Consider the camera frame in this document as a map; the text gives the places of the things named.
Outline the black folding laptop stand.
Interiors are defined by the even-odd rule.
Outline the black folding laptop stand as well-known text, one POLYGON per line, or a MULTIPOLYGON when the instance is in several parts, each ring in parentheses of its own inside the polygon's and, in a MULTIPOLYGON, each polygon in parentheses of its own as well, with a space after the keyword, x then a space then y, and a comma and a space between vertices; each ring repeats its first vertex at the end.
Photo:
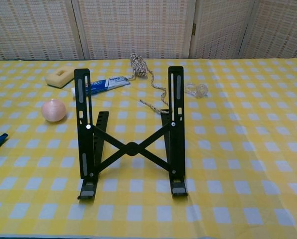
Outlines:
POLYGON ((168 68, 170 104, 161 113, 162 127, 141 143, 117 140, 106 132, 108 111, 92 119, 91 80, 87 68, 74 70, 80 178, 79 200, 93 199, 100 172, 124 155, 140 154, 168 172, 171 194, 187 196, 185 186, 184 68, 168 68))

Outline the blue white toothpaste tube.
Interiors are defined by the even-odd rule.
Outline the blue white toothpaste tube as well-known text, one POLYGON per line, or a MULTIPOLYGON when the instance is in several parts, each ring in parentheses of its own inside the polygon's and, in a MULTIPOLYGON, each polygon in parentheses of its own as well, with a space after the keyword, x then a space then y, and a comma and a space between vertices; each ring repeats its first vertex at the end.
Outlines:
POLYGON ((91 95, 129 85, 129 80, 124 76, 115 76, 91 82, 91 95))

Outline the woven folding screen panel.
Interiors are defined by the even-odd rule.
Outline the woven folding screen panel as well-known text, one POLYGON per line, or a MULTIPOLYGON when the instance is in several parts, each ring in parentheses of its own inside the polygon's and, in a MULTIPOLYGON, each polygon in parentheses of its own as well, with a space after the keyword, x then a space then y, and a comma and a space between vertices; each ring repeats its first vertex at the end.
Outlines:
POLYGON ((237 58, 255 2, 196 0, 189 58, 237 58))
POLYGON ((297 0, 255 0, 241 58, 297 58, 297 0))
POLYGON ((70 0, 82 58, 189 57, 196 0, 70 0))
POLYGON ((74 0, 0 0, 0 60, 82 60, 74 0))

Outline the pink ball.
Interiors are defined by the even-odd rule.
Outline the pink ball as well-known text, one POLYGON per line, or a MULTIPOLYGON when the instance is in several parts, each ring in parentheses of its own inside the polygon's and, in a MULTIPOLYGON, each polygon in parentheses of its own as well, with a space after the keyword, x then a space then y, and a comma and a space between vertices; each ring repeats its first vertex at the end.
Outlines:
POLYGON ((57 122, 65 117, 66 107, 62 101, 58 99, 50 99, 43 103, 41 113, 45 120, 57 122))

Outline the yellow sponge with hole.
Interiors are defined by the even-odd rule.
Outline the yellow sponge with hole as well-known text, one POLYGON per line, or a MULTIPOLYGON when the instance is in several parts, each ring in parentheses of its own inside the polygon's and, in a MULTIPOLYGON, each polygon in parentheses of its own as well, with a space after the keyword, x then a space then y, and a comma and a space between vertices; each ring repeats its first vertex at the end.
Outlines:
POLYGON ((72 66, 61 66, 45 77, 47 85, 63 88, 74 78, 75 68, 72 66))

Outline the yellow white checked tablecloth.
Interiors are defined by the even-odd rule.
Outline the yellow white checked tablecloth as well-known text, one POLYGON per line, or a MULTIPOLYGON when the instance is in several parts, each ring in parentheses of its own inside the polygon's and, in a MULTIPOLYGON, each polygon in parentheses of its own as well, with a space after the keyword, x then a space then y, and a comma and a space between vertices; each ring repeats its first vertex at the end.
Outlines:
POLYGON ((123 156, 80 201, 71 86, 45 76, 63 61, 0 61, 0 237, 297 239, 297 58, 148 60, 157 85, 171 65, 207 97, 185 96, 188 190, 168 173, 123 156), (65 117, 41 107, 62 101, 65 117))

